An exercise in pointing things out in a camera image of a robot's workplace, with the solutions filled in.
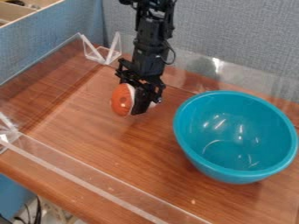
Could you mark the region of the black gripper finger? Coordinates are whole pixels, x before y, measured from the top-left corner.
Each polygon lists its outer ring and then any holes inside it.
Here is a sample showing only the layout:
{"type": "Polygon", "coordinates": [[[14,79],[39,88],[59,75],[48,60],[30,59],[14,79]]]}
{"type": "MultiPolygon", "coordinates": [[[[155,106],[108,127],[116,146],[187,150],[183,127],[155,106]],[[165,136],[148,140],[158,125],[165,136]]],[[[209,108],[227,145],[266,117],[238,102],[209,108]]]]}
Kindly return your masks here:
{"type": "Polygon", "coordinates": [[[154,106],[155,106],[154,93],[147,89],[139,87],[135,90],[135,100],[131,109],[131,115],[136,116],[143,114],[154,106]]]}

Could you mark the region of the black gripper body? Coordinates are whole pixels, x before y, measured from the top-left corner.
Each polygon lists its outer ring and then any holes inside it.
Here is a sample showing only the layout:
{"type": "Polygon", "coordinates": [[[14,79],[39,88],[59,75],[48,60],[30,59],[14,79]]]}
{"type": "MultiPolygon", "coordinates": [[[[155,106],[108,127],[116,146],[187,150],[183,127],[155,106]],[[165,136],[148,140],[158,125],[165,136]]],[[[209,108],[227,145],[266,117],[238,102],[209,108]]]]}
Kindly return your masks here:
{"type": "Polygon", "coordinates": [[[150,99],[155,103],[163,101],[163,91],[166,85],[161,79],[161,75],[140,75],[132,69],[132,62],[124,58],[118,60],[116,77],[120,83],[128,83],[134,88],[143,88],[150,92],[150,99]]]}

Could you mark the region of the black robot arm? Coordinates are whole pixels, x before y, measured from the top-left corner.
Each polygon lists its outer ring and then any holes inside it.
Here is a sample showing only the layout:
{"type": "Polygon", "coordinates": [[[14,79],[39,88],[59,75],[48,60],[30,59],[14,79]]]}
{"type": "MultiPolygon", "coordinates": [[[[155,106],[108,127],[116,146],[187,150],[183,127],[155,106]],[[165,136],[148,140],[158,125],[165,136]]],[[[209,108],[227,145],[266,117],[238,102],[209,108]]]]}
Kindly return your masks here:
{"type": "Polygon", "coordinates": [[[162,81],[169,52],[174,49],[169,39],[174,36],[174,8],[177,0],[119,0],[135,9],[132,60],[120,58],[116,76],[128,85],[132,116],[143,114],[152,103],[161,103],[166,85],[162,81]]]}

